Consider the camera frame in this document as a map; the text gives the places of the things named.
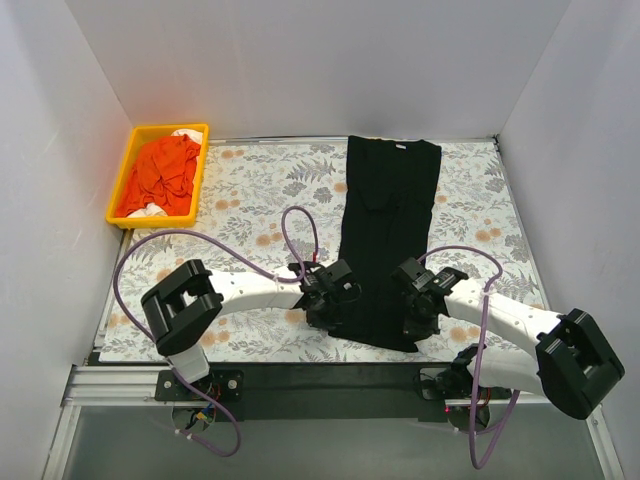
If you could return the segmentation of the black t shirt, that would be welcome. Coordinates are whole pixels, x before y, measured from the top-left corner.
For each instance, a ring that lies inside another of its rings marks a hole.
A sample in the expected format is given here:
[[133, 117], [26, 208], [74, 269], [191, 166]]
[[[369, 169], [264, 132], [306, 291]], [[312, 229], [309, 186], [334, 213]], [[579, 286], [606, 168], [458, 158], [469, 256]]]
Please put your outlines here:
[[351, 268], [361, 294], [341, 307], [341, 324], [330, 336], [417, 351], [403, 333], [404, 303], [391, 274], [426, 252], [441, 155], [440, 146], [424, 140], [348, 138], [338, 257]]

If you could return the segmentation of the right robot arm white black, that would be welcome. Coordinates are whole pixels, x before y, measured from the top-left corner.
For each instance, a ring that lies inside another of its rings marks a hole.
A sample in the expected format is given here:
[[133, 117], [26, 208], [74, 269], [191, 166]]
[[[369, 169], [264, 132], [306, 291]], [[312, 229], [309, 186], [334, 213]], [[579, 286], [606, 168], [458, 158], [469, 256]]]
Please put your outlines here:
[[587, 312], [536, 309], [489, 293], [467, 274], [439, 273], [410, 258], [391, 275], [405, 303], [404, 330], [412, 340], [438, 333], [442, 316], [466, 321], [513, 344], [476, 342], [458, 353], [427, 387], [452, 398], [475, 397], [486, 388], [545, 396], [571, 418], [584, 420], [624, 377], [625, 368]]

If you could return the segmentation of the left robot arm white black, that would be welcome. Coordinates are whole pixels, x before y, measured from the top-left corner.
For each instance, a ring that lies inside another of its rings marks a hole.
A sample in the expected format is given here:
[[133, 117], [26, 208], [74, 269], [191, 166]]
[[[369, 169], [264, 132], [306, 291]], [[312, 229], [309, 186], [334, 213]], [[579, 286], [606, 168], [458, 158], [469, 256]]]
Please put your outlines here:
[[342, 307], [362, 289], [344, 260], [328, 266], [290, 263], [265, 276], [212, 271], [189, 260], [146, 292], [141, 306], [158, 354], [178, 372], [178, 387], [193, 400], [213, 386], [209, 362], [199, 344], [220, 315], [256, 309], [301, 309], [315, 328], [331, 331], [343, 323]]

